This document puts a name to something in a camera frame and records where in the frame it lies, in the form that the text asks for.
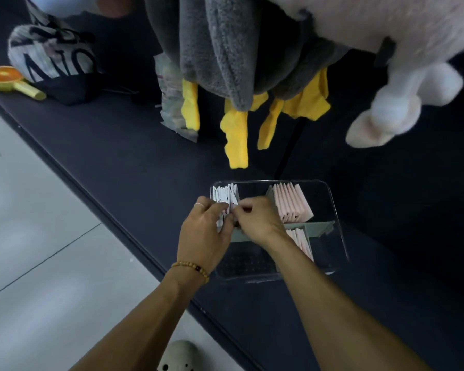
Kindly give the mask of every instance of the person's left hand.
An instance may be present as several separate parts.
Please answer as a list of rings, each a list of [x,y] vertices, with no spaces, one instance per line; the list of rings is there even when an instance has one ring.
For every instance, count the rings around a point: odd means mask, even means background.
[[[217,232],[218,217],[228,206],[228,203],[215,203],[205,196],[198,198],[180,230],[178,262],[195,263],[208,274],[216,268],[229,247],[234,230],[234,218],[229,214],[222,230]]]

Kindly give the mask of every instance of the beaded bracelet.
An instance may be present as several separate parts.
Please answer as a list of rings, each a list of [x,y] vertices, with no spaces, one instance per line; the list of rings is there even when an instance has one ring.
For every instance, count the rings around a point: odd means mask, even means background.
[[[172,268],[173,267],[190,267],[203,275],[205,284],[207,284],[208,281],[210,280],[206,271],[203,268],[199,267],[197,264],[194,264],[191,262],[175,262],[172,264]]]

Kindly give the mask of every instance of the floor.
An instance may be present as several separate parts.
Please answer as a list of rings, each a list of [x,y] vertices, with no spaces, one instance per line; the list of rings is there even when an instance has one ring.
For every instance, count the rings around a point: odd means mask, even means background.
[[[0,118],[0,371],[68,370],[157,284]],[[241,370],[187,312],[172,339]]]

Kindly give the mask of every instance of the clear plastic container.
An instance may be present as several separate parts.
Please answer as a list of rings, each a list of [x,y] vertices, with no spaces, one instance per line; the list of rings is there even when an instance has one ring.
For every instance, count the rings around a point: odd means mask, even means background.
[[[241,199],[265,195],[275,183],[299,184],[314,217],[306,223],[284,224],[286,229],[302,228],[309,236],[315,264],[326,274],[332,274],[349,261],[340,222],[329,186],[320,180],[264,180],[264,181],[219,181],[213,186],[224,187],[237,184]],[[234,229],[232,242],[223,260],[215,269],[222,282],[258,283],[281,280],[282,276],[268,253],[253,243],[240,229]]]

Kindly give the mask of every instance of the yellow scoop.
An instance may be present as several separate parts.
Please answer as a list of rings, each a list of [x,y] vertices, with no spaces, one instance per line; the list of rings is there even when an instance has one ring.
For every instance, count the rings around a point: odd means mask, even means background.
[[[46,94],[29,83],[16,68],[12,66],[0,66],[0,91],[19,91],[35,100],[46,99]]]

